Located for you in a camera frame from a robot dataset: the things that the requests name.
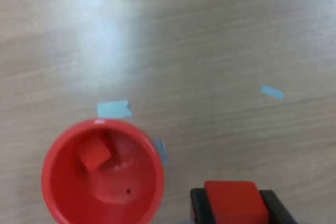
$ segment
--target blue tape strip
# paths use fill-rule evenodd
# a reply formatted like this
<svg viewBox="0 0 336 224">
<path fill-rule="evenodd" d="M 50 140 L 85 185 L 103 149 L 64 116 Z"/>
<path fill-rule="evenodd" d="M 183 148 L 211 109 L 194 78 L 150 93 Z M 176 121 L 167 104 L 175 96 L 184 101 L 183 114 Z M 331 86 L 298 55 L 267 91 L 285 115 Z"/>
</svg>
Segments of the blue tape strip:
<svg viewBox="0 0 336 224">
<path fill-rule="evenodd" d="M 97 104 L 98 118 L 125 118 L 132 116 L 130 103 L 125 101 L 114 101 Z"/>
<path fill-rule="evenodd" d="M 260 91 L 261 91 L 261 93 L 264 93 L 264 94 L 266 94 L 266 95 L 269 95 L 270 97 L 277 98 L 277 99 L 279 99 L 279 100 L 281 100 L 281 101 L 283 101 L 284 98 L 285 98 L 285 94 L 284 94 L 282 91 L 277 90 L 277 89 L 272 88 L 272 87 L 267 86 L 267 85 L 263 85 L 263 86 L 261 87 L 261 90 L 260 90 Z"/>
<path fill-rule="evenodd" d="M 161 140 L 153 140 L 155 148 L 160 155 L 162 164 L 167 164 L 167 149 L 166 145 Z"/>
</svg>

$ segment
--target wood grain surface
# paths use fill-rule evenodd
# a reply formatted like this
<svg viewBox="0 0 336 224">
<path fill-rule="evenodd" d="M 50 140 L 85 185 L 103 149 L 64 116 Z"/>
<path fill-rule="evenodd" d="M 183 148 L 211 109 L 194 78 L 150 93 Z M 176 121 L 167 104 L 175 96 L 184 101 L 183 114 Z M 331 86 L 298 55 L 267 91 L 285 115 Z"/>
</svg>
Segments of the wood grain surface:
<svg viewBox="0 0 336 224">
<path fill-rule="evenodd" d="M 167 146 L 153 223 L 187 220 L 207 179 L 253 180 L 300 223 L 334 223 L 335 52 L 336 0 L 0 0 L 0 223 L 55 223 L 47 150 L 123 99 Z"/>
</svg>

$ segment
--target red object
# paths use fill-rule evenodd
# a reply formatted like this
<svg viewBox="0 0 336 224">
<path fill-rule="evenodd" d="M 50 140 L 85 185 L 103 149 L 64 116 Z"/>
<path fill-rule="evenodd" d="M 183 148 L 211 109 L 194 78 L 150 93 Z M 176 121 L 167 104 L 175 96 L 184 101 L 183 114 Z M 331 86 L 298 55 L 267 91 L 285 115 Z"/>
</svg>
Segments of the red object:
<svg viewBox="0 0 336 224">
<path fill-rule="evenodd" d="M 216 224 L 268 224 L 258 188 L 249 181 L 206 181 L 205 190 Z"/>
<path fill-rule="evenodd" d="M 95 153 L 83 155 L 87 150 L 78 152 L 79 146 L 101 134 L 109 135 L 105 144 L 114 151 L 89 172 L 85 164 Z M 141 130 L 118 120 L 93 119 L 56 140 L 45 159 L 41 183 L 59 224 L 147 224 L 160 205 L 164 175 L 159 154 Z"/>
<path fill-rule="evenodd" d="M 77 154 L 86 169 L 91 172 L 112 158 L 108 147 L 109 139 L 103 134 L 94 135 L 82 141 Z"/>
</svg>

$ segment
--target red cup rim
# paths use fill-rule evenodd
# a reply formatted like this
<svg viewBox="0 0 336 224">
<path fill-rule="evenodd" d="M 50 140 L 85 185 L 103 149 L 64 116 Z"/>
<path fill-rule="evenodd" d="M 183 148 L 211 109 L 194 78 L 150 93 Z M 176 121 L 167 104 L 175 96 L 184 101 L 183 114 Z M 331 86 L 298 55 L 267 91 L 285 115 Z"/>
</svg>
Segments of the red cup rim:
<svg viewBox="0 0 336 224">
<path fill-rule="evenodd" d="M 147 224 L 148 222 L 150 222 L 155 212 L 159 208 L 161 198 L 163 195 L 164 172 L 162 162 L 150 138 L 144 132 L 142 132 L 140 129 L 136 128 L 132 124 L 115 119 L 91 119 L 75 124 L 68 130 L 66 130 L 60 137 L 58 137 L 57 140 L 54 142 L 54 144 L 51 146 L 44 161 L 41 177 L 43 196 L 51 215 L 59 224 L 78 224 L 69 222 L 59 211 L 55 199 L 53 197 L 53 194 L 51 192 L 51 180 L 50 180 L 51 171 L 54 162 L 58 156 L 59 150 L 63 148 L 63 146 L 68 142 L 69 139 L 72 139 L 74 136 L 82 133 L 83 131 L 94 129 L 114 129 L 121 132 L 126 132 L 135 140 L 137 140 L 137 142 L 150 155 L 154 168 L 156 170 L 157 189 L 154 193 L 154 198 L 148 211 L 142 217 L 140 222 L 137 223 L 137 224 Z"/>
</svg>

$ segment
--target red cube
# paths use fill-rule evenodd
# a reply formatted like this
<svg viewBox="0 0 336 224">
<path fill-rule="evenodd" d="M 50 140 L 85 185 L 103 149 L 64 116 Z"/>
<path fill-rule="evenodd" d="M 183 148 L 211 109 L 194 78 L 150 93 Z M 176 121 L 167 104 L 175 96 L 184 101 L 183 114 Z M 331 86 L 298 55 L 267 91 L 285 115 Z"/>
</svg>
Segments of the red cube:
<svg viewBox="0 0 336 224">
<path fill-rule="evenodd" d="M 206 181 L 205 190 L 217 224 L 268 224 L 266 205 L 250 181 Z"/>
<path fill-rule="evenodd" d="M 77 148 L 77 155 L 86 169 L 91 172 L 112 157 L 104 138 L 91 136 L 85 139 Z"/>
</svg>

